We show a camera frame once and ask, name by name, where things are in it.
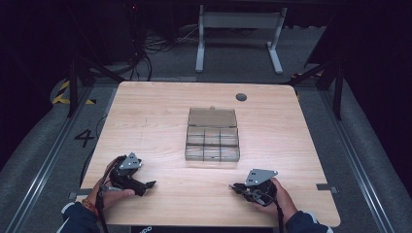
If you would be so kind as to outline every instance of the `round hole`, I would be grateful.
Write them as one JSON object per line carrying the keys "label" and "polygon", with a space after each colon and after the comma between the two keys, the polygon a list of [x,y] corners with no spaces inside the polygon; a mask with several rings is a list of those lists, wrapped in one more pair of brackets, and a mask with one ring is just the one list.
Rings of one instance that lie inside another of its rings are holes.
{"label": "round hole", "polygon": [[238,93],[236,95],[236,99],[239,101],[245,101],[248,99],[248,96],[246,96],[244,93]]}

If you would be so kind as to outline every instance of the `hand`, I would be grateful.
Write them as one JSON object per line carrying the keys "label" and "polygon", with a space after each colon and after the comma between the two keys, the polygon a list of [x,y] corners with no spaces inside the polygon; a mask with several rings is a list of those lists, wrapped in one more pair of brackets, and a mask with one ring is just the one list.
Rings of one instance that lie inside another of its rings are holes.
{"label": "hand", "polygon": [[[280,208],[284,214],[284,224],[297,212],[297,208],[293,203],[293,200],[289,196],[288,192],[281,186],[276,178],[270,179],[277,188],[276,198],[278,200]],[[278,211],[275,203],[272,203],[266,207],[261,206],[258,203],[252,203],[252,205],[260,212],[274,216],[278,218]]]}
{"label": "hand", "polygon": [[[109,167],[112,165],[112,163],[115,160],[113,160],[107,167],[106,170],[109,169]],[[94,185],[93,190],[91,193],[88,195],[86,198],[93,206],[96,205],[96,195],[97,192],[99,191],[101,179]],[[106,178],[106,181],[104,182],[106,186],[112,186],[112,183],[110,183],[109,176]],[[107,190],[104,193],[103,196],[103,205],[105,208],[109,208],[111,206],[114,206],[119,200],[134,195],[134,190],[133,189],[125,189],[125,190]]]}

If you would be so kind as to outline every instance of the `wooden table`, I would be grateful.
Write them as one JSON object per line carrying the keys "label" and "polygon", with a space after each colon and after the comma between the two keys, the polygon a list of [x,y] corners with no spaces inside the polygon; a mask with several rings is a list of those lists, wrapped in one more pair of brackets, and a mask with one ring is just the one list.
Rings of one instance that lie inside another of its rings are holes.
{"label": "wooden table", "polygon": [[[247,95],[244,102],[238,93]],[[234,109],[239,162],[186,161],[189,109]],[[93,187],[115,157],[135,152],[143,166],[134,179],[157,181],[143,196],[106,210],[108,224],[265,226],[277,220],[257,212],[229,184],[250,169],[276,170],[299,210],[321,223],[340,218],[292,87],[229,83],[121,83],[82,188]]]}

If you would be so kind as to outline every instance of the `metal rail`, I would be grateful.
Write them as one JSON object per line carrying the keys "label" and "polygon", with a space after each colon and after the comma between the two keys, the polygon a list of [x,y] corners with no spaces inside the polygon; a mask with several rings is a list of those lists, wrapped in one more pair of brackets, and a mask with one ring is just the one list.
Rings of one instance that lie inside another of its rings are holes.
{"label": "metal rail", "polygon": [[369,206],[370,212],[372,212],[372,215],[375,218],[380,232],[395,232],[388,219],[388,216],[385,213],[385,210],[381,205],[381,202],[379,201],[373,184],[369,180],[366,171],[361,165],[358,154],[355,151],[354,146],[352,145],[352,142],[345,130],[345,127],[343,126],[342,121],[337,120],[335,117],[330,97],[327,95],[326,91],[319,91],[319,93],[327,108],[329,116],[334,123],[335,129],[342,140],[349,164],[354,171],[354,175],[358,181],[360,190],[364,196],[364,199],[366,200],[367,205]]}
{"label": "metal rail", "polygon": [[[85,103],[89,94],[91,93],[91,87],[85,87],[81,93],[80,103]],[[15,216],[12,221],[9,223],[9,226],[6,229],[6,232],[20,232],[24,223],[27,221],[28,216],[33,210],[34,205],[36,204],[37,199],[40,194],[49,176],[52,173],[55,163],[61,155],[62,145],[67,138],[70,130],[72,129],[74,123],[76,122],[77,117],[79,116],[81,109],[84,104],[81,104],[73,115],[69,118],[66,118],[56,140],[54,141],[51,150],[43,162],[42,167],[40,168],[37,176],[31,183],[29,189],[27,190],[24,199],[22,200],[20,206],[18,207]]]}

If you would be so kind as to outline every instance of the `person's left hand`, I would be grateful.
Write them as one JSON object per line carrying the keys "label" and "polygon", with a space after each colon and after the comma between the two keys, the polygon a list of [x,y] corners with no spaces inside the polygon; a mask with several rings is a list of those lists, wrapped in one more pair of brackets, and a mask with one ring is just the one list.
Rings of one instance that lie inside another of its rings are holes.
{"label": "person's left hand", "polygon": [[[115,159],[107,165],[106,170],[109,169],[109,167],[115,162]],[[99,191],[101,179],[94,185],[93,190],[91,193],[88,195],[86,198],[93,206],[96,206],[96,195],[97,192]],[[106,178],[106,181],[104,182],[106,186],[112,186],[112,183],[110,183],[109,176]],[[134,195],[134,190],[133,189],[124,189],[124,190],[106,190],[106,192],[103,195],[103,205],[104,208],[109,208],[113,205],[115,205],[119,200]]]}

